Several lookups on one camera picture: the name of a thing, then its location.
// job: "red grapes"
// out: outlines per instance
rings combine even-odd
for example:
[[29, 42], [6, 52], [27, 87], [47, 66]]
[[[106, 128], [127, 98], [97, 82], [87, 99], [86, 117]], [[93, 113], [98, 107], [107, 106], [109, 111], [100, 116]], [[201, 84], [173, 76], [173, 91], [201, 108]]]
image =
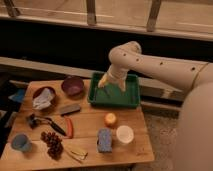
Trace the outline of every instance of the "red grapes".
[[47, 144], [47, 147], [49, 147], [47, 151], [48, 155], [55, 160], [59, 159], [63, 152], [63, 146], [61, 144], [62, 139], [60, 139], [55, 132], [42, 132], [41, 140]]

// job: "wooden tabletop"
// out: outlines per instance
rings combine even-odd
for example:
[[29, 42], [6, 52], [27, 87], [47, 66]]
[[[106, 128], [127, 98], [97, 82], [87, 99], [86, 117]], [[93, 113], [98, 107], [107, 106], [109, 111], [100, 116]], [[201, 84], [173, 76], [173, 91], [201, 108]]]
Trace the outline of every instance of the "wooden tabletop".
[[[53, 168], [74, 168], [89, 166], [122, 165], [131, 163], [150, 162], [154, 160], [145, 120], [141, 107], [136, 109], [93, 107], [87, 101], [90, 80], [84, 80], [85, 92], [83, 95], [70, 98], [61, 90], [62, 81], [36, 81], [31, 82], [25, 94], [20, 111], [15, 119], [8, 142], [0, 160], [0, 170], [42, 170]], [[32, 95], [40, 87], [51, 86], [56, 90], [55, 105], [44, 112], [32, 108]], [[49, 125], [39, 125], [31, 129], [26, 122], [26, 116], [32, 113], [51, 117], [58, 125], [66, 130], [66, 122], [58, 115], [60, 107], [79, 103], [81, 111], [69, 115], [73, 122], [74, 137], [63, 139], [63, 144], [77, 145], [88, 151], [87, 158], [79, 163], [63, 152], [59, 160], [51, 159], [47, 154], [46, 144], [40, 140], [42, 131], [52, 132]], [[134, 130], [134, 141], [122, 145], [116, 140], [116, 127], [111, 129], [113, 146], [112, 153], [102, 154], [97, 150], [98, 130], [105, 127], [104, 116], [113, 112], [118, 118], [117, 126], [128, 125]], [[22, 153], [11, 148], [12, 138], [18, 134], [26, 134], [32, 142], [30, 152]]]

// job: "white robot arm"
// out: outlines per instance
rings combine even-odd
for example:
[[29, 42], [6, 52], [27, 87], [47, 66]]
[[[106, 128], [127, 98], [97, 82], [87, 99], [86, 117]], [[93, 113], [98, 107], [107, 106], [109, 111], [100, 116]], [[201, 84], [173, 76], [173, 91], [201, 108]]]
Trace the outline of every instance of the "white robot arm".
[[188, 92], [180, 112], [174, 171], [212, 171], [213, 64], [142, 55], [134, 41], [113, 48], [109, 59], [99, 87], [110, 82], [125, 91], [127, 72], [134, 70]]

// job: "white cup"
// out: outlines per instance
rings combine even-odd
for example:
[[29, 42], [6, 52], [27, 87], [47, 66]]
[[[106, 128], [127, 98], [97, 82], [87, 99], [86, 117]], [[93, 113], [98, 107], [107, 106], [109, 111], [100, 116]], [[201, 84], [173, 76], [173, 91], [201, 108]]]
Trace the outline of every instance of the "white cup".
[[119, 126], [116, 130], [116, 137], [122, 144], [127, 145], [134, 139], [133, 129], [127, 125]]

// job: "green tray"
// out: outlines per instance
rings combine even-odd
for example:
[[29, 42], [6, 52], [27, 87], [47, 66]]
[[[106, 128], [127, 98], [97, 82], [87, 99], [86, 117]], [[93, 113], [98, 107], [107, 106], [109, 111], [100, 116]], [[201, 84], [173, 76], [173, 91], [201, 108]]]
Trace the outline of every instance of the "green tray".
[[137, 75], [127, 75], [125, 92], [122, 92], [117, 85], [110, 83], [105, 88], [98, 88], [98, 82], [102, 76], [103, 73], [93, 73], [87, 98], [89, 103], [96, 106], [128, 108], [136, 108], [140, 104]]

